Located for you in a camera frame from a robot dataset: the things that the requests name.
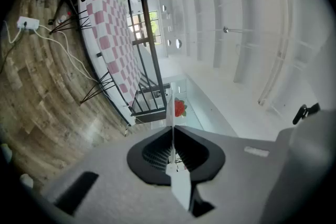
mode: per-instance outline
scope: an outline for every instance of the black cable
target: black cable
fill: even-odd
[[[24,28],[23,30],[26,29],[26,26],[27,26],[27,22],[24,23]],[[1,66],[1,70],[0,70],[0,75],[2,74],[2,71],[4,70],[4,67],[5,67],[5,63],[6,63],[6,60],[7,60],[7,57],[8,55],[10,54],[10,52],[15,48],[16,45],[18,45],[20,43],[20,41],[22,40],[22,37],[23,37],[23,33],[21,34],[21,36],[19,37],[19,39],[17,41],[14,42],[14,45],[12,45],[12,47],[9,49],[9,51],[6,53],[6,56],[4,58],[4,62]]]

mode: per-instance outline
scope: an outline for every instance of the power strip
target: power strip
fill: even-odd
[[[17,24],[17,28],[37,30],[40,24],[40,20],[20,16],[16,24]]]

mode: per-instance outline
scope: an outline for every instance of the ceiling light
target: ceiling light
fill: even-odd
[[[178,49],[180,49],[182,47],[182,41],[180,41],[179,39],[176,40],[176,47]]]

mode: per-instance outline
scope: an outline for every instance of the checkered tablecloth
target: checkered tablecloth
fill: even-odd
[[[106,66],[132,106],[141,73],[134,55],[125,6],[118,0],[86,0],[94,37]]]

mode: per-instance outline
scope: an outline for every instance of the window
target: window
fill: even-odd
[[[155,45],[161,44],[161,32],[159,25],[159,18],[157,16],[157,11],[149,12],[149,17],[151,20],[152,33],[154,37]],[[145,25],[145,19],[143,13],[133,16],[134,29],[132,26],[131,17],[127,18],[127,23],[132,32],[135,32],[136,39],[143,39],[148,37],[147,29]]]

